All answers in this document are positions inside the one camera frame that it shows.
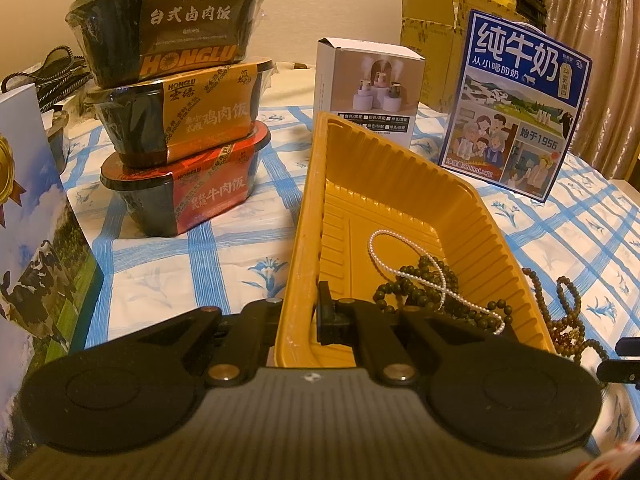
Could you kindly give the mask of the yellow plastic tray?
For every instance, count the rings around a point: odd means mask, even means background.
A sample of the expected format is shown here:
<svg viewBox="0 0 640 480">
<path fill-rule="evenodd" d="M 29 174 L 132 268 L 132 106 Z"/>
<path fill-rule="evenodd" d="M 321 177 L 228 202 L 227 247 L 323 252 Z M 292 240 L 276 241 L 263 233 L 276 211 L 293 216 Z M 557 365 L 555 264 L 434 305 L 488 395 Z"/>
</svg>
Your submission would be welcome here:
<svg viewBox="0 0 640 480">
<path fill-rule="evenodd" d="M 406 148 L 327 112 L 314 120 L 310 163 L 288 266 L 274 362 L 280 367 L 352 367 L 341 344 L 319 344 L 318 284 L 335 299 L 369 300 L 419 248 L 457 275 L 474 304 L 503 299 L 516 338 L 553 344 L 529 284 L 477 190 Z"/>
</svg>

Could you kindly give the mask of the blue checked tablecloth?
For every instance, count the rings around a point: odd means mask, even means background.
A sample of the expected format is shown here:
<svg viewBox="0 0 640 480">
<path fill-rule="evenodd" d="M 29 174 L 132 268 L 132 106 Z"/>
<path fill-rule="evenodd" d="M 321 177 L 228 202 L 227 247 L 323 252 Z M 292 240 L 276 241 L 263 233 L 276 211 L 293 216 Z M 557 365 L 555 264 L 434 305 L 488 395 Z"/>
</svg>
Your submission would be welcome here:
<svg viewBox="0 0 640 480">
<path fill-rule="evenodd" d="M 235 312 L 279 297 L 291 259 L 311 144 L 310 106 L 265 107 L 272 139 L 256 186 L 240 206 L 176 237 L 141 235 L 124 202 L 100 183 L 113 151 L 103 128 L 70 134 L 62 177 L 67 196 L 104 274 L 90 344 L 125 335 L 199 306 Z M 562 314 L 559 276 L 582 298 L 587 335 L 612 351 L 639 333 L 639 209 L 586 162 L 567 156 L 548 200 L 477 182 L 476 189 L 521 266 L 541 281 L 549 311 Z"/>
</svg>

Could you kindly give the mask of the red bottom instant rice bowl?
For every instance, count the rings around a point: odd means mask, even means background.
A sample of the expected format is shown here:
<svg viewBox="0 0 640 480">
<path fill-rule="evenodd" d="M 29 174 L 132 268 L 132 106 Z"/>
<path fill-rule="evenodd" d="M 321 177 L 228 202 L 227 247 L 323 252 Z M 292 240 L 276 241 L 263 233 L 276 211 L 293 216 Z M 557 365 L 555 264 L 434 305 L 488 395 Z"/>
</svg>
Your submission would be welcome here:
<svg viewBox="0 0 640 480">
<path fill-rule="evenodd" d="M 125 202 L 147 236 L 171 237 L 242 204 L 253 193 L 260 152 L 271 141 L 263 122 L 246 138 L 178 160 L 134 169 L 111 154 L 101 166 L 101 183 Z"/>
</svg>

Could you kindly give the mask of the cow picture milk box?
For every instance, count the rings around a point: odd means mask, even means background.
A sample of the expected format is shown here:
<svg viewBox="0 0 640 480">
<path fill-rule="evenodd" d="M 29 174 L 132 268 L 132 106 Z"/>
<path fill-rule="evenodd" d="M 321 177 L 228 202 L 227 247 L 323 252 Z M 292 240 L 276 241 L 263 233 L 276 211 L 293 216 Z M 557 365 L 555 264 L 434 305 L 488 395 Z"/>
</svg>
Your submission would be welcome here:
<svg viewBox="0 0 640 480">
<path fill-rule="evenodd" d="M 24 382 L 81 349 L 103 273 L 63 188 L 34 86 L 1 97 L 1 468 L 36 446 Z"/>
</svg>

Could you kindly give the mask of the orange middle instant rice bowl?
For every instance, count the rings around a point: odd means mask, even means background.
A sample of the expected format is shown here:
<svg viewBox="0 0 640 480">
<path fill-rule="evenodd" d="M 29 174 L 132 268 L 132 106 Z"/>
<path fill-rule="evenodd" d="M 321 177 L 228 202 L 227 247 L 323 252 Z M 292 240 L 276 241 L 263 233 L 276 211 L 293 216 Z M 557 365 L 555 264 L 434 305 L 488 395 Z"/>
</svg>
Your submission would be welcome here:
<svg viewBox="0 0 640 480">
<path fill-rule="evenodd" d="M 124 165 L 166 166 L 248 136 L 273 67 L 271 58 L 250 58 L 93 89 L 87 102 Z"/>
</svg>

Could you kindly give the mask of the white humidifier box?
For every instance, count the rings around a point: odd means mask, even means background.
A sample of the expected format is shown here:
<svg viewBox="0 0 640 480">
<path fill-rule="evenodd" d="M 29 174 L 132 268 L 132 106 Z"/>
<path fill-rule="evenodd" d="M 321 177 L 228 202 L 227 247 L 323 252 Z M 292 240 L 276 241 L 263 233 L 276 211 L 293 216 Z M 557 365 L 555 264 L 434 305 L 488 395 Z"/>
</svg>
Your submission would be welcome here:
<svg viewBox="0 0 640 480">
<path fill-rule="evenodd" d="M 397 44 L 326 37 L 318 41 L 314 112 L 328 112 L 402 148 L 411 143 L 424 57 Z"/>
</svg>

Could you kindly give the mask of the blue milk carton box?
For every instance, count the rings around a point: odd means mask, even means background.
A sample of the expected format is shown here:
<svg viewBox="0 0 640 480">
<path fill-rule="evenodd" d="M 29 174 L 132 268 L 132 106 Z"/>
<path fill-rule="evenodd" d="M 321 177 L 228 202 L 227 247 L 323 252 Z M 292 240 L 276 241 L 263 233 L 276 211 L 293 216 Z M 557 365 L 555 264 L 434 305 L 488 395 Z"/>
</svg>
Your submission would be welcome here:
<svg viewBox="0 0 640 480">
<path fill-rule="evenodd" d="M 471 11 L 439 165 L 544 202 L 591 70 L 589 56 L 532 25 Z"/>
</svg>

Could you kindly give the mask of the brown cardboard box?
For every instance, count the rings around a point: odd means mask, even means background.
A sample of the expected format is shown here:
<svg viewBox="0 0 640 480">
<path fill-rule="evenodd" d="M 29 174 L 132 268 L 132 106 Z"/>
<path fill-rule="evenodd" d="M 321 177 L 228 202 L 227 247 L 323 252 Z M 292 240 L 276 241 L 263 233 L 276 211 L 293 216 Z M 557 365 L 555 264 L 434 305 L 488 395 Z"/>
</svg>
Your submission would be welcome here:
<svg viewBox="0 0 640 480">
<path fill-rule="evenodd" d="M 420 102 L 441 113 L 454 107 L 462 51 L 473 10 L 522 22 L 494 0 L 402 0 L 400 43 L 424 57 Z"/>
</svg>

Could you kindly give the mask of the black top instant rice bowl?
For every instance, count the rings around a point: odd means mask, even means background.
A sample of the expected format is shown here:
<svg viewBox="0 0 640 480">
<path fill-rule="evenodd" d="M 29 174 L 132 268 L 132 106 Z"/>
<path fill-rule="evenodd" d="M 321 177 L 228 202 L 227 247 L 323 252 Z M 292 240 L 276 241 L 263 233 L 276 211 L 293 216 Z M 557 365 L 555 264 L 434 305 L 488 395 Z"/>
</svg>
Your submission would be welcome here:
<svg viewBox="0 0 640 480">
<path fill-rule="evenodd" d="M 123 84 L 245 58 L 264 0 L 76 0 L 65 21 L 96 84 Z"/>
</svg>

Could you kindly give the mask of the beige curtain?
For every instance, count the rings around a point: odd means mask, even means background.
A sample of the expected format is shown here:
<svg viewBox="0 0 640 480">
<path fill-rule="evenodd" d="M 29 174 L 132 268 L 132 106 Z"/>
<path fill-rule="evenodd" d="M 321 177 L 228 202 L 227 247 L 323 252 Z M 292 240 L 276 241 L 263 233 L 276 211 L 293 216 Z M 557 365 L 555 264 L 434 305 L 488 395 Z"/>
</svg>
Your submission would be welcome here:
<svg viewBox="0 0 640 480">
<path fill-rule="evenodd" d="M 639 153 L 639 0 L 544 0 L 547 32 L 591 58 L 570 150 L 608 179 Z"/>
</svg>

